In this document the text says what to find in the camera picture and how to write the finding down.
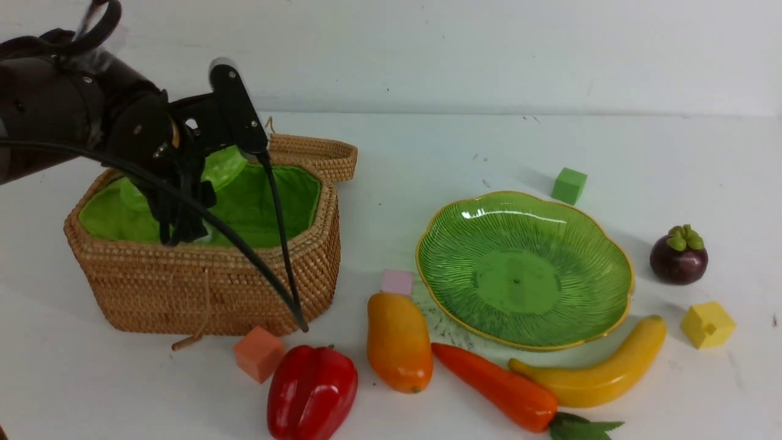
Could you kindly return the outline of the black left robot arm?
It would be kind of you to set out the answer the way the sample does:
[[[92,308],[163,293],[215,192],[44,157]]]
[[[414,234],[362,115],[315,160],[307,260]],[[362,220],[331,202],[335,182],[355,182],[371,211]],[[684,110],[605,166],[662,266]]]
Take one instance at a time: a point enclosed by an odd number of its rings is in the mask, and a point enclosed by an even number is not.
[[[212,208],[203,153],[167,91],[110,56],[105,70],[60,52],[72,31],[2,43],[2,183],[78,158],[130,164]]]

